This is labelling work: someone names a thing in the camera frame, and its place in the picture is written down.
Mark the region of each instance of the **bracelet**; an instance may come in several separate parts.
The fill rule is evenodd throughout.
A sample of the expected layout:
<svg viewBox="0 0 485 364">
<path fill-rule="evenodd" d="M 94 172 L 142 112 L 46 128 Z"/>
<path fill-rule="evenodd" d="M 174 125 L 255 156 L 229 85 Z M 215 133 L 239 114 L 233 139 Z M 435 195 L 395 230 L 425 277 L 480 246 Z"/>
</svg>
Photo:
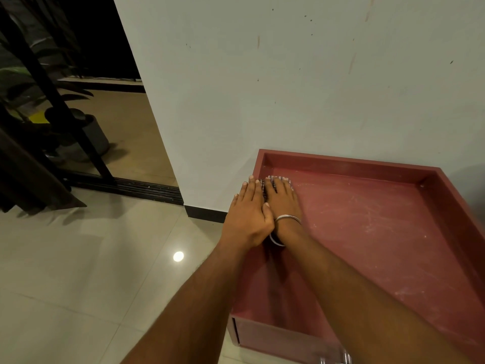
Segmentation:
<svg viewBox="0 0 485 364">
<path fill-rule="evenodd" d="M 298 221 L 298 223 L 301 225 L 302 222 L 300 221 L 300 219 L 298 217 L 295 217 L 295 216 L 292 216 L 291 214 L 282 214 L 281 216 L 278 216 L 276 219 L 275 219 L 275 223 L 276 221 L 279 221 L 281 220 L 282 218 L 292 218 L 296 221 Z M 273 244 L 276 244 L 278 246 L 284 246 L 283 244 L 280 244 L 279 242 L 277 242 L 275 239 L 273 239 L 273 237 L 271 236 L 270 234 L 270 240 L 273 242 Z"/>
</svg>

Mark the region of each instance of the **white wall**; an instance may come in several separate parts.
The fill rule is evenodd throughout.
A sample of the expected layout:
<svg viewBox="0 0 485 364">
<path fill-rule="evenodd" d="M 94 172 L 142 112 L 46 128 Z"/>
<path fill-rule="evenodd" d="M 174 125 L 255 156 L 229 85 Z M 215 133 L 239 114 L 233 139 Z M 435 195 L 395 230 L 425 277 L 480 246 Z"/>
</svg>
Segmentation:
<svg viewBox="0 0 485 364">
<path fill-rule="evenodd" d="M 259 148 L 439 166 L 485 204 L 485 0 L 115 2 L 187 205 L 227 210 Z"/>
</svg>

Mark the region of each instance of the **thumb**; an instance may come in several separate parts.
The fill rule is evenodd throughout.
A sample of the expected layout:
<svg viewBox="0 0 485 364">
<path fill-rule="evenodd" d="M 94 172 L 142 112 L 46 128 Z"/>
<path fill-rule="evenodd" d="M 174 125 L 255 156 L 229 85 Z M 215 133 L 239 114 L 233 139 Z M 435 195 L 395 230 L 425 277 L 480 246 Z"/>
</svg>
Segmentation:
<svg viewBox="0 0 485 364">
<path fill-rule="evenodd" d="M 273 229 L 275 227 L 275 219 L 273 217 L 273 212 L 271 211 L 271 208 L 268 202 L 263 204 L 263 215 L 264 215 L 264 222 L 267 225 L 271 225 L 271 228 Z"/>
</svg>

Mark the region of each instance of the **beige floor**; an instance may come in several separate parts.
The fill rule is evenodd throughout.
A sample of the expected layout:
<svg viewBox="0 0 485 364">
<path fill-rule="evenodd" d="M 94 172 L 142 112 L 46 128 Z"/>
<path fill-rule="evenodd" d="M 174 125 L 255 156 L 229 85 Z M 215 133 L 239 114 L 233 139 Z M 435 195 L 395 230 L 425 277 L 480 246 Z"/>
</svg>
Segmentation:
<svg viewBox="0 0 485 364">
<path fill-rule="evenodd" d="M 178 186 L 147 95 L 110 91 L 91 92 L 94 97 L 90 97 L 89 100 L 70 101 L 68 105 L 97 118 L 112 144 L 112 148 L 103 156 L 112 175 Z M 91 163 L 69 161 L 62 167 L 98 174 Z"/>
<path fill-rule="evenodd" d="M 0 215 L 1 363 L 119 363 L 220 236 L 180 206 L 74 194 L 88 207 Z M 290 363 L 226 334 L 219 363 L 241 362 Z"/>
</svg>

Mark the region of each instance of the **drawer front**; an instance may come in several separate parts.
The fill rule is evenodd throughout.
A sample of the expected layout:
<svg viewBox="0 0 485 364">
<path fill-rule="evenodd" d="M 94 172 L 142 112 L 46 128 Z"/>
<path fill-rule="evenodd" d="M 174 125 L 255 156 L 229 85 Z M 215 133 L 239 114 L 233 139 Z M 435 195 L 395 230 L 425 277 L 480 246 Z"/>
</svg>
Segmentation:
<svg viewBox="0 0 485 364">
<path fill-rule="evenodd" d="M 321 338 L 300 332 L 234 317 L 239 344 L 247 349 L 274 355 L 304 364 L 334 363 L 341 361 L 341 348 L 336 342 L 326 343 Z"/>
</svg>

